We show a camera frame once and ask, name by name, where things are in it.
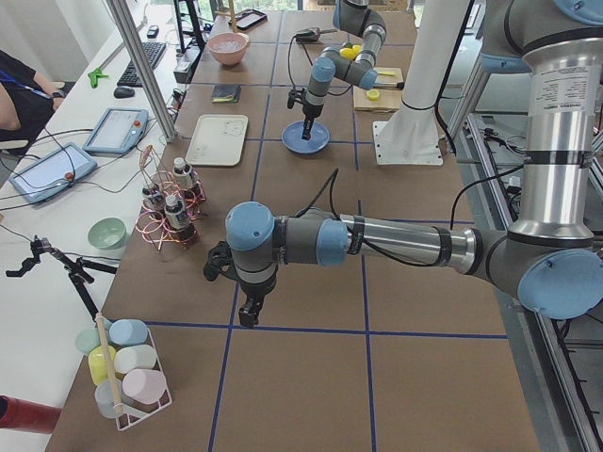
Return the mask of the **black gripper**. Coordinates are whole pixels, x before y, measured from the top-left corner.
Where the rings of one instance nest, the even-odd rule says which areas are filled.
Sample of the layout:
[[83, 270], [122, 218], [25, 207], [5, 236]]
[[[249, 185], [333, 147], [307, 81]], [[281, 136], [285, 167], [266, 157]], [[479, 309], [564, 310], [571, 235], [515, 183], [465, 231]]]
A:
[[[295, 104], [299, 104], [301, 106], [306, 105], [305, 100], [306, 89], [291, 89], [287, 94], [287, 108], [293, 109]], [[311, 138], [311, 131], [314, 124], [314, 119], [312, 117], [305, 117], [302, 128], [302, 139], [309, 140]]]
[[[233, 267], [234, 260], [230, 246], [226, 241], [220, 241], [207, 254], [204, 265], [204, 277], [209, 281], [215, 281], [219, 275], [234, 281], [236, 271]], [[259, 316], [264, 305], [263, 299], [247, 300], [238, 310], [239, 323], [245, 328], [254, 328], [259, 324]]]

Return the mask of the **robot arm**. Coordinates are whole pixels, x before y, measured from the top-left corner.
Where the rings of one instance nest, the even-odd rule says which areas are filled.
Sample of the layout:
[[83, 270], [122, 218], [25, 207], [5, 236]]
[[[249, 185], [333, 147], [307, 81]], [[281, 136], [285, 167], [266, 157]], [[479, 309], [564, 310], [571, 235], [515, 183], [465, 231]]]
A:
[[302, 104], [304, 122], [301, 138], [311, 138], [314, 120], [322, 112], [332, 80], [337, 78], [360, 89], [375, 85], [378, 73], [374, 70], [377, 55], [386, 39], [385, 23], [372, 10], [368, 1], [338, 1], [334, 9], [333, 25], [362, 39], [355, 47], [343, 44], [325, 48], [313, 64], [309, 84], [305, 89], [291, 90], [287, 106]]
[[[436, 143], [437, 107], [473, 1], [426, 1], [418, 41], [404, 82], [400, 110], [375, 137], [378, 163], [426, 164]], [[602, 72], [602, 1], [486, 1], [482, 62], [490, 73], [531, 73], [527, 148], [523, 163], [465, 186], [522, 170], [519, 215], [506, 232], [435, 226], [337, 214], [338, 169], [309, 205], [275, 217], [259, 202], [226, 215], [226, 241], [208, 253], [204, 276], [239, 283], [246, 301], [239, 322], [258, 324], [278, 265], [341, 265], [348, 255], [376, 253], [406, 266], [448, 266], [489, 282], [539, 315], [563, 320], [586, 314], [602, 300], [602, 259], [583, 222], [587, 181], [595, 159], [592, 132]], [[307, 88], [293, 89], [287, 108], [302, 105], [308, 141], [333, 79], [374, 88], [385, 44], [384, 18], [368, 1], [337, 1], [334, 27], [362, 39], [358, 56], [327, 47], [314, 62]]]

